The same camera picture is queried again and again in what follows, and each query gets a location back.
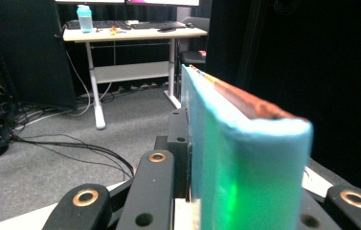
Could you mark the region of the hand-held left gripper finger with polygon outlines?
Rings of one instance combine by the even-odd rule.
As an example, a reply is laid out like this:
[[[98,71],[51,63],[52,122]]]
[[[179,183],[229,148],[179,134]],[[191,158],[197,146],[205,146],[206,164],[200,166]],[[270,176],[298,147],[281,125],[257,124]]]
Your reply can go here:
[[[168,151],[174,157],[174,196],[190,196],[190,136],[186,108],[175,109],[169,115]]]

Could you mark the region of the colourful picture book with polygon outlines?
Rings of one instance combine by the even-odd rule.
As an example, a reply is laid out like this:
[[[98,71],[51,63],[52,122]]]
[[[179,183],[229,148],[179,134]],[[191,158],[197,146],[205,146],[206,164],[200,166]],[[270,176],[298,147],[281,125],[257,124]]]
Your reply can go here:
[[[312,124],[284,115],[245,115],[222,82],[183,67],[194,230],[296,230]]]

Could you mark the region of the black office chair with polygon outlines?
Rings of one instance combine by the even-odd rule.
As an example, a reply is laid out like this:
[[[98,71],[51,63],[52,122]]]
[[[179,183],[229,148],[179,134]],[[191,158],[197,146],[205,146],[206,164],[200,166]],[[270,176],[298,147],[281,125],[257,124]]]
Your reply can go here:
[[[195,28],[190,29],[200,29],[206,33],[210,30],[209,18],[188,16],[182,20],[183,24],[189,22],[195,26]],[[206,62],[207,40],[207,35],[191,38],[188,42],[188,50],[178,54],[179,62],[185,65],[191,64],[199,69],[203,69]]]

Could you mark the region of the white desk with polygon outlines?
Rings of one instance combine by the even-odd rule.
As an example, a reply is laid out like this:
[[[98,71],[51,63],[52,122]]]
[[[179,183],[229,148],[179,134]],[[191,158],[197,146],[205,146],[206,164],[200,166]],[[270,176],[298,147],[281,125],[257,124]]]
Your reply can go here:
[[[154,79],[161,77],[169,78],[169,88],[165,91],[166,97],[174,105],[180,108],[181,103],[174,96],[174,70],[176,58],[176,40],[178,38],[192,38],[205,36],[208,33],[197,28],[176,29],[173,32],[160,33],[157,29],[130,30],[125,33],[111,34],[108,29],[99,32],[83,33],[81,30],[68,30],[63,33],[63,40],[68,42],[84,43],[90,81],[94,97],[94,114],[97,129],[105,128],[105,119],[102,111],[102,103],[99,96],[98,85],[100,83],[112,83],[117,81],[134,81]],[[126,65],[113,65],[95,67],[92,57],[91,44],[96,42],[117,42],[131,40],[166,39],[169,42],[169,60],[146,62]]]

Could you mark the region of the black keyboard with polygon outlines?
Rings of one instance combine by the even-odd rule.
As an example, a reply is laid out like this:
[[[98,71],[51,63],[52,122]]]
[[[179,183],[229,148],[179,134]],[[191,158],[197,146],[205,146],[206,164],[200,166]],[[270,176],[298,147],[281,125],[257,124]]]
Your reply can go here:
[[[126,24],[124,21],[119,20],[98,20],[93,21],[93,27],[94,28],[121,28],[123,30],[131,30],[132,27],[128,24]],[[71,20],[65,23],[65,28],[69,30],[79,30],[80,24],[78,20]]]
[[[146,29],[166,29],[166,28],[174,28],[174,29],[180,29],[180,28],[186,28],[187,26],[181,22],[177,21],[164,21],[164,22],[142,22],[137,24],[131,25],[132,29],[140,29],[140,30],[146,30]]]

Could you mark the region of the computer monitor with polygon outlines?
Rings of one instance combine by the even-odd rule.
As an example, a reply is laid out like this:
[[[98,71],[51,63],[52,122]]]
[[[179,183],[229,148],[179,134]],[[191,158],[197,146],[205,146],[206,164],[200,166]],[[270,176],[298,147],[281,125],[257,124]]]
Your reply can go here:
[[[126,0],[128,4],[161,5],[176,7],[197,7],[200,0]]]

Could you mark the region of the blue water bottle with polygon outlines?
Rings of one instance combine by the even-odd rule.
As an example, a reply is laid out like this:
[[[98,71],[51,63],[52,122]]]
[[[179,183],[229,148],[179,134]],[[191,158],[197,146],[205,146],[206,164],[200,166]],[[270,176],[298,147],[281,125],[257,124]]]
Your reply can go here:
[[[78,5],[77,16],[79,26],[83,33],[91,33],[93,31],[92,11],[87,5]]]

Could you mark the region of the black cabinet panel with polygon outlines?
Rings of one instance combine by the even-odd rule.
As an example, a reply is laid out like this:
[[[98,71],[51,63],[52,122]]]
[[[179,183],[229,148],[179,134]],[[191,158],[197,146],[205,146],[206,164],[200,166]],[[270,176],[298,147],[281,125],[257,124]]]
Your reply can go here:
[[[55,0],[0,0],[0,54],[19,102],[77,107]]]

